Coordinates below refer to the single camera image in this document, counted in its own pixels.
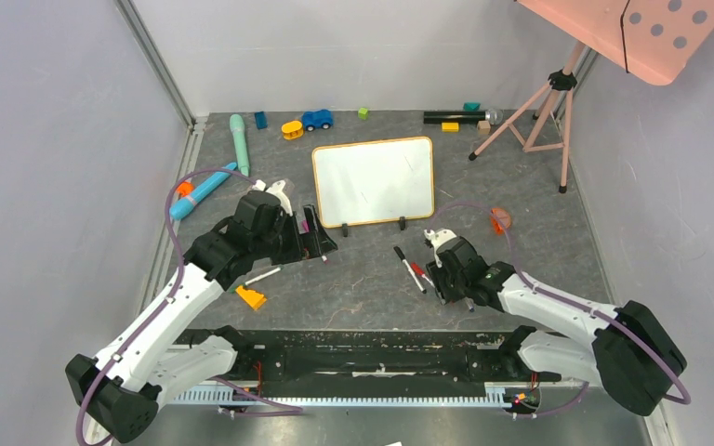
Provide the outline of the blue capped whiteboard marker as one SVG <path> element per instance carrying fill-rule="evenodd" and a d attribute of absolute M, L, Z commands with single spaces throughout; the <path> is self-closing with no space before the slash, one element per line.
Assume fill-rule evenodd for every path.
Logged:
<path fill-rule="evenodd" d="M 475 311 L 475 307 L 469 298 L 464 298 L 464 302 L 470 313 Z"/>

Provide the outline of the white whiteboard orange frame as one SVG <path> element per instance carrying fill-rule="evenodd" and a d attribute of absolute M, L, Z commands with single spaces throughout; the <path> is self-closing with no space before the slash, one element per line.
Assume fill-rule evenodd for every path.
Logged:
<path fill-rule="evenodd" d="M 320 219 L 328 229 L 427 218 L 435 212 L 428 137 L 321 146 L 311 153 Z"/>

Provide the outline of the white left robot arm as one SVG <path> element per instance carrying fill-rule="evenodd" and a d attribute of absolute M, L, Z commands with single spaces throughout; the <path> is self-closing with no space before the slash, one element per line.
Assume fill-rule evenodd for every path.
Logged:
<path fill-rule="evenodd" d="M 75 355 L 65 374 L 80 407 L 76 422 L 92 418 L 108 439 L 139 437 L 172 399 L 211 377 L 248 376 L 255 354 L 236 331 L 212 334 L 201 345 L 165 360 L 193 319 L 263 259 L 274 266 L 327 256 L 336 242 L 313 205 L 304 206 L 300 231 L 287 196 L 251 190 L 232 216 L 198 236 L 182 255 L 171 282 L 94 357 Z"/>

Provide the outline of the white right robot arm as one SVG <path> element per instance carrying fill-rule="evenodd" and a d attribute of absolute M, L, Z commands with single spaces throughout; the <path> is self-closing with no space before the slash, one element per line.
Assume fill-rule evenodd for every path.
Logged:
<path fill-rule="evenodd" d="M 575 378 L 641 416 L 671 400 L 672 387 L 683 389 L 679 378 L 687 360 L 643 304 L 630 300 L 616 307 L 547 287 L 506 262 L 488 264 L 451 230 L 425 230 L 424 237 L 433 254 L 426 269 L 441 300 L 468 300 L 535 322 L 518 327 L 501 345 L 506 376 Z"/>

